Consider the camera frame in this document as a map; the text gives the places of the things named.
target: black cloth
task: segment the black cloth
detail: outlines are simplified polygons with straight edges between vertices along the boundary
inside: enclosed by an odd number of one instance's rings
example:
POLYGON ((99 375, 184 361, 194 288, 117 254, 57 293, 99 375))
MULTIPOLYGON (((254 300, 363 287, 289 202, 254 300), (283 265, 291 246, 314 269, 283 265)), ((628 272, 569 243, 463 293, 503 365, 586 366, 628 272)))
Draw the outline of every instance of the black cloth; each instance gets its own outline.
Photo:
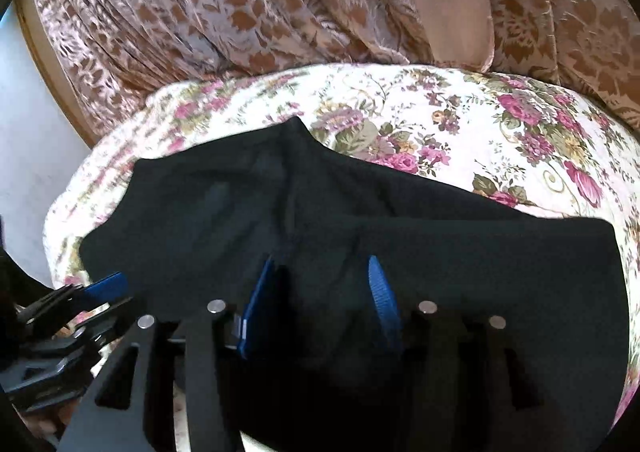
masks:
POLYGON ((279 450, 389 451, 406 424, 402 374, 380 352, 370 255, 406 328, 422 300, 507 319, 514 352, 564 428, 562 448, 544 450, 594 450, 622 393, 628 308, 608 223, 536 219, 339 155, 299 119, 139 160, 80 255, 93 280, 125 273, 160 320, 212 299, 241 311, 273 256, 287 276, 290 356, 259 371, 247 364, 234 392, 241 428, 279 450))
POLYGON ((0 217, 0 356, 12 356, 23 338, 16 306, 26 307, 51 291, 51 288, 27 275, 4 249, 4 230, 0 217))

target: curtain fold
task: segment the curtain fold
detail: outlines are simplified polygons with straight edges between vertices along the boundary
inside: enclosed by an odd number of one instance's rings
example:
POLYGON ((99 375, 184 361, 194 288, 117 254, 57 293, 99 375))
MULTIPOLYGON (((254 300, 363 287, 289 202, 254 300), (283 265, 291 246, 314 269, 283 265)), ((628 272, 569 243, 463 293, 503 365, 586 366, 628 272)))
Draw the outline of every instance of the curtain fold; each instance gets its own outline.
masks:
POLYGON ((640 128, 640 22, 627 0, 35 0, 94 132, 161 86, 325 62, 536 77, 640 128))

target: pink rose print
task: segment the pink rose print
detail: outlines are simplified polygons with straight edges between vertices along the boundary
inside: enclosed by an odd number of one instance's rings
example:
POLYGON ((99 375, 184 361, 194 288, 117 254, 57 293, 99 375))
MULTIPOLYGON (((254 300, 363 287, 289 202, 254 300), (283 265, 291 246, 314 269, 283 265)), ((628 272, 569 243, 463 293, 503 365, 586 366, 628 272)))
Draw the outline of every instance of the pink rose print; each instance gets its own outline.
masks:
POLYGON ((513 77, 500 77, 500 80, 515 89, 527 89, 527 86, 524 84, 524 82, 521 82, 520 80, 517 80, 513 77))
POLYGON ((585 198, 591 206, 598 208, 602 198, 602 189, 596 181, 589 174, 575 167, 570 161, 564 163, 564 168, 571 178, 571 181, 578 187, 580 195, 585 198))
POLYGON ((498 102, 514 118, 522 120, 528 125, 537 125, 542 120, 542 115, 531 104, 523 103, 510 94, 498 96, 498 102))
POLYGON ((205 107, 209 111, 223 111, 226 106, 228 106, 229 99, 228 98, 214 98, 211 102, 209 102, 205 107))
POLYGON ((67 275, 65 277, 65 286, 81 286, 82 279, 77 275, 67 275))
POLYGON ((198 105, 195 102, 187 102, 186 104, 181 104, 177 108, 175 108, 174 117, 183 120, 185 118, 189 118, 195 110, 198 109, 198 105))
POLYGON ((373 142, 369 144, 367 149, 363 151, 358 151, 353 154, 353 156, 357 159, 363 159, 365 161, 374 161, 379 163, 383 160, 386 160, 389 156, 393 155, 396 152, 391 142, 386 137, 377 137, 373 142))
POLYGON ((415 174, 418 172, 418 162, 414 155, 408 153, 396 153, 388 158, 388 161, 398 171, 415 174))
POLYGON ((383 167, 389 167, 390 169, 395 169, 393 163, 390 161, 389 158, 374 159, 371 163, 382 165, 383 167))
POLYGON ((210 82, 209 84, 204 86, 202 88, 202 92, 205 93, 205 94, 209 94, 212 91, 215 91, 216 89, 220 89, 224 85, 225 85, 224 81, 222 81, 222 80, 214 80, 213 82, 210 82))
POLYGON ((84 322, 85 320, 87 320, 89 317, 92 317, 92 313, 87 313, 86 311, 82 311, 80 312, 72 321, 71 321, 71 326, 76 326, 82 322, 84 322))
POLYGON ((177 153, 178 151, 180 151, 182 149, 182 146, 184 145, 184 138, 180 137, 175 139, 173 142, 171 142, 169 144, 169 147, 167 148, 167 152, 169 154, 172 153, 177 153))
POLYGON ((609 129, 611 125, 610 120, 604 115, 597 115, 596 121, 598 122, 598 124, 600 124, 600 127, 602 127, 605 131, 609 129))
POLYGON ((100 214, 99 216, 95 217, 95 222, 94 222, 94 227, 98 228, 100 225, 102 225, 102 223, 104 223, 107 219, 109 219, 109 217, 111 216, 111 214, 113 213, 113 211, 109 212, 109 213, 103 213, 100 214))
POLYGON ((275 86, 284 86, 289 80, 291 80, 295 75, 283 75, 278 77, 276 81, 273 83, 275 86))
POLYGON ((502 203, 503 205, 511 208, 515 207, 518 204, 517 198, 513 197, 508 192, 501 192, 497 190, 489 197, 492 200, 497 201, 498 203, 502 203))
POLYGON ((571 103, 571 97, 568 95, 555 95, 554 99, 562 106, 569 105, 571 103))
POLYGON ((582 126, 578 124, 578 122, 576 122, 574 118, 568 113, 566 113, 565 111, 562 111, 562 110, 557 111, 556 120, 558 120, 558 122, 564 125, 564 127, 566 127, 569 131, 572 131, 580 136, 586 135, 582 126))
POLYGON ((434 149, 434 147, 428 147, 427 145, 420 149, 418 154, 420 156, 424 156, 424 159, 426 159, 431 165, 435 165, 436 163, 449 165, 451 160, 451 157, 442 149, 434 149))
POLYGON ((354 125, 360 125, 363 121, 362 111, 343 106, 319 117, 316 122, 311 124, 311 128, 328 129, 330 133, 336 133, 354 125))
POLYGON ((535 167, 540 161, 548 161, 555 148, 546 141, 542 135, 531 134, 528 131, 524 135, 517 134, 516 138, 522 143, 522 156, 535 167))
POLYGON ((280 115, 278 115, 275 119, 273 118, 272 115, 267 115, 267 121, 263 122, 266 124, 280 124, 282 122, 286 122, 289 119, 292 119, 293 117, 303 117, 305 115, 304 111, 293 111, 291 113, 282 113, 280 115))
POLYGON ((626 408, 629 406, 629 403, 631 403, 636 390, 638 390, 638 383, 638 377, 636 376, 631 380, 629 386, 625 389, 622 400, 620 400, 620 405, 618 405, 618 411, 616 412, 616 419, 614 420, 614 424, 618 422, 623 412, 625 412, 626 408))
POLYGON ((431 120, 433 120, 433 124, 440 124, 438 125, 439 131, 446 131, 452 135, 457 135, 458 131, 460 131, 460 125, 458 124, 460 119, 450 110, 446 110, 446 112, 441 110, 434 111, 431 114, 431 120))

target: floral quilt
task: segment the floral quilt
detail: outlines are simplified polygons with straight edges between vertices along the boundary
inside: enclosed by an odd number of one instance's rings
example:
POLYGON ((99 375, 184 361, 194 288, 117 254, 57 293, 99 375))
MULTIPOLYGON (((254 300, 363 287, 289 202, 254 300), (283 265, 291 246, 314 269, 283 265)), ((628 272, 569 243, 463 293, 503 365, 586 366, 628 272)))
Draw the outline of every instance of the floral quilt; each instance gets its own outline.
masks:
POLYGON ((54 284, 91 281, 79 244, 113 212, 137 159, 160 158, 292 116, 318 142, 344 155, 540 217, 612 223, 630 310, 620 416, 639 382, 640 143, 596 103, 532 78, 329 64, 164 87, 100 141, 49 210, 44 242, 54 284))

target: blue clip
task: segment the blue clip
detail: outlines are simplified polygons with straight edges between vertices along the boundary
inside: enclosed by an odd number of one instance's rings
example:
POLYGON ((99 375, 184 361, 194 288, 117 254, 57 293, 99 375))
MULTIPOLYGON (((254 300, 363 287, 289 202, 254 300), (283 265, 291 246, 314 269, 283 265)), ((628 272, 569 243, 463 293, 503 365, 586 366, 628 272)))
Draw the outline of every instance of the blue clip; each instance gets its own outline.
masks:
POLYGON ((369 256, 369 289, 390 351, 402 352, 402 321, 396 296, 375 255, 369 256))
POLYGON ((124 273, 112 273, 97 283, 82 288, 78 293, 79 306, 83 311, 91 311, 107 302, 122 299, 129 291, 129 283, 124 273))
POLYGON ((273 259, 269 257, 242 314, 238 352, 245 360, 268 351, 278 338, 280 298, 280 282, 274 274, 273 259))

